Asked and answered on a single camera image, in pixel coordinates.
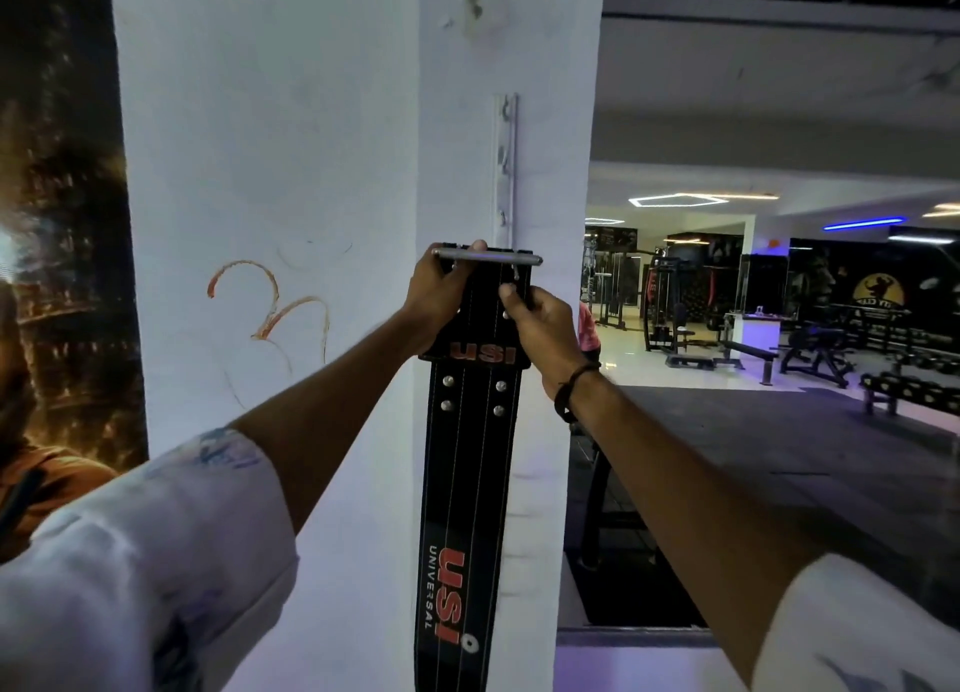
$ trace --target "gym floor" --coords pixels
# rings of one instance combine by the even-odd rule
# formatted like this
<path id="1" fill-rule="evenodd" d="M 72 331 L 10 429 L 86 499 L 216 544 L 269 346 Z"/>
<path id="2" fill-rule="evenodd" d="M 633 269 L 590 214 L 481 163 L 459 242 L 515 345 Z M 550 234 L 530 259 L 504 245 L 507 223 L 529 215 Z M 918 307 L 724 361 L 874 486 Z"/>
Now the gym floor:
<path id="1" fill-rule="evenodd" d="M 900 417 L 868 417 L 857 374 L 847 389 L 776 371 L 774 385 L 763 386 L 758 359 L 743 357 L 742 371 L 669 368 L 664 353 L 644 350 L 642 332 L 597 332 L 604 373 L 634 401 L 823 546 L 960 628 L 960 419 L 905 403 Z M 889 368 L 875 353 L 851 359 L 857 373 Z M 960 385 L 960 377 L 905 372 Z M 697 624 L 682 589 L 653 562 L 649 532 L 603 529 L 598 570 L 577 563 L 592 460 L 590 441 L 571 437 L 558 625 Z M 632 508 L 614 473 L 605 509 Z"/>

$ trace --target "wall poster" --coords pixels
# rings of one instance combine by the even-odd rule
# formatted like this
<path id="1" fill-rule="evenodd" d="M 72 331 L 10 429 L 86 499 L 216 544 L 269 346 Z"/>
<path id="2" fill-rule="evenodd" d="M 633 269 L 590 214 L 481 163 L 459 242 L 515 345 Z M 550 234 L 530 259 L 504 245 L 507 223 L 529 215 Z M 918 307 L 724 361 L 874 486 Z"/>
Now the wall poster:
<path id="1" fill-rule="evenodd" d="M 0 0 L 0 562 L 146 459 L 112 2 Z"/>

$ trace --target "wrist band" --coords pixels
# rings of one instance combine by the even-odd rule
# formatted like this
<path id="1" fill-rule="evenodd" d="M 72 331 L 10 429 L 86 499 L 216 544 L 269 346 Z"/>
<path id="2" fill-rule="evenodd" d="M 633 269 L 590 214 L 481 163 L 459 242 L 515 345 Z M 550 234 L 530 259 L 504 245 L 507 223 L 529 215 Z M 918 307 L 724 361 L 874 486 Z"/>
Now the wrist band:
<path id="1" fill-rule="evenodd" d="M 559 388 L 557 398 L 553 400 L 553 408 L 557 411 L 559 418 L 567 424 L 572 424 L 577 420 L 577 417 L 573 415 L 573 411 L 570 410 L 570 395 L 573 394 L 573 385 L 577 382 L 577 379 L 588 371 L 600 371 L 600 363 L 590 362 L 580 366 L 580 368 L 570 376 L 569 381 Z"/>

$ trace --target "gym logo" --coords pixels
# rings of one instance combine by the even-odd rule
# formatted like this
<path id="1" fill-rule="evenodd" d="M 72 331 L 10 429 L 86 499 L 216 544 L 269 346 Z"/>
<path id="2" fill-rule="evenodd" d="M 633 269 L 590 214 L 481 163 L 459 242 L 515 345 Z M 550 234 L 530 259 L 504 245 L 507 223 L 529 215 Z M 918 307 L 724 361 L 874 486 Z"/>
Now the gym logo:
<path id="1" fill-rule="evenodd" d="M 467 556 L 462 551 L 443 548 L 437 552 L 437 546 L 430 546 L 423 623 L 426 631 L 432 631 L 440 641 L 476 654 L 480 651 L 480 643 L 472 634 L 462 633 L 461 625 L 464 615 L 462 571 L 466 560 Z"/>
<path id="2" fill-rule="evenodd" d="M 893 275 L 875 272 L 867 275 L 853 289 L 853 302 L 874 308 L 903 308 L 904 288 Z"/>
<path id="3" fill-rule="evenodd" d="M 468 343 L 466 349 L 462 343 L 450 343 L 450 358 L 461 361 L 476 361 L 479 359 L 487 364 L 515 364 L 517 362 L 516 348 L 501 348 L 494 343 L 484 343 L 480 346 L 477 355 L 477 344 Z"/>

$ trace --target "weightlifting belt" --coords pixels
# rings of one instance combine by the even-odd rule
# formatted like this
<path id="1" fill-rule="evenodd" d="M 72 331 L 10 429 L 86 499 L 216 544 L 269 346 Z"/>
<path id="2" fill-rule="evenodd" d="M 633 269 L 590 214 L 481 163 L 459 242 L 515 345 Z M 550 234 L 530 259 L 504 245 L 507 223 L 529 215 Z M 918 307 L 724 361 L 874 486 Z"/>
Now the weightlifting belt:
<path id="1" fill-rule="evenodd" d="M 453 261 L 440 264 L 449 272 Z M 417 692 L 482 692 L 487 683 L 521 371 L 530 367 L 498 288 L 513 283 L 525 299 L 530 272 L 529 265 L 477 262 L 460 311 L 420 356 L 432 366 L 416 583 Z"/>

